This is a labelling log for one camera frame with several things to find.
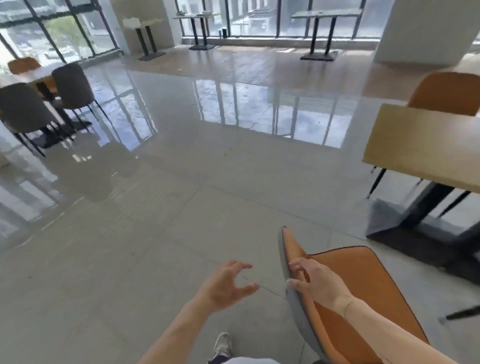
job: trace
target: forearm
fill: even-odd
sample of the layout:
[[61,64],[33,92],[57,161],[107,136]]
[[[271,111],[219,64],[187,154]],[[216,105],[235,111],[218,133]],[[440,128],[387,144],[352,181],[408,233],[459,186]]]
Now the forearm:
[[187,302],[138,364],[184,364],[210,314],[200,300]]
[[354,299],[345,318],[387,364],[456,364],[398,325]]

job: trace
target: tiled floor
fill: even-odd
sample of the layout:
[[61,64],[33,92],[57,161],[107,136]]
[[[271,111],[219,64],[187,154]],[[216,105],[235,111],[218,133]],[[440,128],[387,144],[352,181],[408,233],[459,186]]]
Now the tiled floor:
[[[6,363],[134,363],[215,265],[237,258],[254,265],[241,280],[262,288],[211,318],[190,363],[205,363],[228,330],[237,355],[310,364],[284,299],[282,225],[310,253],[370,246],[431,344],[479,361],[480,319],[437,318],[479,304],[480,289],[365,241],[375,198],[406,206],[427,183],[389,171],[366,200],[378,172],[361,159],[380,105],[405,104],[429,70],[353,51],[328,65],[299,56],[180,48],[112,61],[87,70],[111,119],[85,114],[93,133],[37,158],[0,129],[12,162],[0,170]],[[477,56],[458,69],[480,70]],[[468,227],[479,202],[472,194],[444,219]]]

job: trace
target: hand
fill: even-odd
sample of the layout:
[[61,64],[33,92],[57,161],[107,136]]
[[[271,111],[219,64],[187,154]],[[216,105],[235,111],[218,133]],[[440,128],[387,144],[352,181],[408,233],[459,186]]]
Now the hand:
[[258,291],[258,283],[248,283],[243,287],[235,286],[235,277],[242,269],[251,268],[250,263],[230,260],[219,266],[211,277],[201,285],[195,300],[201,302],[213,313],[232,306],[241,299]]
[[304,271],[310,277],[310,283],[289,279],[287,284],[290,287],[305,293],[323,307],[345,317],[345,309],[353,301],[353,296],[338,274],[313,259],[295,259],[289,263],[289,266],[292,271]]

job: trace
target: wall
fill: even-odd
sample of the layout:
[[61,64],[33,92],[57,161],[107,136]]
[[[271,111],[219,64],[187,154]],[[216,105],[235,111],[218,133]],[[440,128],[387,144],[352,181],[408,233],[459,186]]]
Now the wall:
[[[142,46],[137,37],[137,33],[133,29],[123,28],[123,19],[139,18],[140,21],[151,19],[163,19],[161,23],[156,23],[150,28],[155,40],[156,47],[170,48],[181,42],[181,30],[178,21],[172,19],[176,14],[175,3],[173,0],[110,0],[112,12],[107,14],[104,9],[105,17],[109,24],[115,24],[117,32],[121,32],[125,40],[123,46],[116,37],[119,47],[126,53],[142,53]],[[145,42],[150,49],[146,32],[142,30]]]
[[479,31],[479,0],[396,0],[375,61],[453,66]]

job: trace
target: shoe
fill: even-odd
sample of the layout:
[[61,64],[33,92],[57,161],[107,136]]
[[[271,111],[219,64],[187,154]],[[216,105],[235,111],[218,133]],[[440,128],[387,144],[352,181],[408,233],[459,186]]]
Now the shoe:
[[230,335],[228,332],[222,332],[216,339],[215,346],[213,347],[213,357],[219,355],[226,356],[231,358],[233,356],[232,352],[232,341],[230,340]]

